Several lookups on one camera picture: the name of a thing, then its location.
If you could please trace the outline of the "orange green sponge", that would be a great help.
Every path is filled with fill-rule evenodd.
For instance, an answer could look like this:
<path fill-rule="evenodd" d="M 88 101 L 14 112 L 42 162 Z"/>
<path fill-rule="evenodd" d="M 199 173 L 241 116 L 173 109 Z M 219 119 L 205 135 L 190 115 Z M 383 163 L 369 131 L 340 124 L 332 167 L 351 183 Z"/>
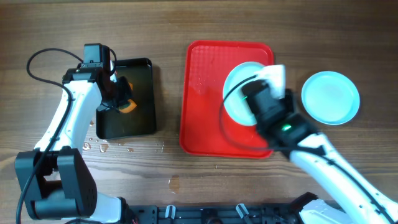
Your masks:
<path fill-rule="evenodd" d="M 127 84 L 123 86 L 123 91 L 124 91 L 123 98 L 118 106 L 118 110 L 121 113 L 130 113 L 137 106 L 133 100 L 132 89 L 133 89 L 132 83 L 127 82 Z"/>

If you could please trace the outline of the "light blue plate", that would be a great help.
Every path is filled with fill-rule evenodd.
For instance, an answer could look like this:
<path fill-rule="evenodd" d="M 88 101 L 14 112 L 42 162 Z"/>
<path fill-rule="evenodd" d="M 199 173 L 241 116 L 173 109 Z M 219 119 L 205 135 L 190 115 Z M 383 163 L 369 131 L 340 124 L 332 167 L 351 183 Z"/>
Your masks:
<path fill-rule="evenodd" d="M 229 91 L 241 81 L 255 75 L 256 72 L 264 68 L 264 65 L 258 62 L 244 62 L 236 66 L 230 71 L 223 85 L 223 98 Z M 246 81 L 235 89 L 224 102 L 224 108 L 229 117 L 236 123 L 243 126 L 254 126 L 256 119 L 249 109 L 244 95 L 241 93 L 241 88 Z"/>
<path fill-rule="evenodd" d="M 301 100 L 314 120 L 331 126 L 351 121 L 361 103 L 356 85 L 333 71 L 318 72 L 308 78 L 302 87 Z"/>

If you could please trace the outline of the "light blue plate top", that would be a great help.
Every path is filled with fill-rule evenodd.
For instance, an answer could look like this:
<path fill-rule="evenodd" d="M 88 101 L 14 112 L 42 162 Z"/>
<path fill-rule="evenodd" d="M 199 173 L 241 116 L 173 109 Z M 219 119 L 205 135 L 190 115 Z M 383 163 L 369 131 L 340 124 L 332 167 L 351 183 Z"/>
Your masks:
<path fill-rule="evenodd" d="M 230 71 L 223 85 L 223 98 L 229 91 L 241 81 L 255 75 L 256 72 L 264 68 L 264 65 L 258 62 L 244 62 L 236 66 Z M 241 88 L 246 81 L 235 89 L 224 102 L 224 108 L 229 117 L 236 123 L 243 126 L 254 126 L 256 119 L 249 109 L 244 95 L 241 93 Z"/>

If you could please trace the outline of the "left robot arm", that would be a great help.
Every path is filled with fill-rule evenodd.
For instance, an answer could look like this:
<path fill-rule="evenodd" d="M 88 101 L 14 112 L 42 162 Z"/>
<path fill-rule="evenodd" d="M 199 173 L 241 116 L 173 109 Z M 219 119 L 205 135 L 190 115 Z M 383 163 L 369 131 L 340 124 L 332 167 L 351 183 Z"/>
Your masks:
<path fill-rule="evenodd" d="M 103 44 L 86 44 L 77 68 L 58 84 L 62 98 L 42 139 L 14 163 L 21 196 L 16 223 L 26 208 L 34 220 L 68 223 L 137 223 L 122 197 L 98 192 L 83 158 L 83 143 L 96 112 L 127 114 L 136 108 L 132 84 L 116 77 L 117 57 Z"/>

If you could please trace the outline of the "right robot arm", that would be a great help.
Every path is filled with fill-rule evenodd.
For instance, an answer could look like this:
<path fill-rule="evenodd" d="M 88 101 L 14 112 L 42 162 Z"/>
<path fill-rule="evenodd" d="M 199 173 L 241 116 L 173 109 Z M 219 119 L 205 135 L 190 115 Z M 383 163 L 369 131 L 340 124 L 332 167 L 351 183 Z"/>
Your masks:
<path fill-rule="evenodd" d="M 327 136 L 295 109 L 292 94 L 277 100 L 264 80 L 241 89 L 269 147 L 312 176 L 354 223 L 397 223 L 397 203 L 370 184 Z"/>

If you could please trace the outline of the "black water tray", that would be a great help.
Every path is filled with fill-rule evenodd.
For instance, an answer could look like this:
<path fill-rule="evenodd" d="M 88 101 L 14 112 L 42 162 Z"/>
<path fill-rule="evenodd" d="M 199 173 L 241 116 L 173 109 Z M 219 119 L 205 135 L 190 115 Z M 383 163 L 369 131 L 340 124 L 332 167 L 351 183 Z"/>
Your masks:
<path fill-rule="evenodd" d="M 143 136 L 156 132 L 152 62 L 134 58 L 116 62 L 116 76 L 132 84 L 132 100 L 136 107 L 127 112 L 114 109 L 96 113 L 96 135 L 100 139 Z"/>

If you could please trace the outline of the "red plastic tray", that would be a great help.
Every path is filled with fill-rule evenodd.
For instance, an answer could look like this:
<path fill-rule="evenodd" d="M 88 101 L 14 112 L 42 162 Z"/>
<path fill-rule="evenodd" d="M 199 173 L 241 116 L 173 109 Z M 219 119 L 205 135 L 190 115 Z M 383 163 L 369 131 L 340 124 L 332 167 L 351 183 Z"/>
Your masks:
<path fill-rule="evenodd" d="M 267 147 L 255 126 L 233 121 L 225 110 L 223 85 L 233 68 L 244 62 L 274 64 L 271 48 L 260 42 L 196 40 L 187 49 L 180 122 L 181 148 L 197 156 L 265 159 Z"/>

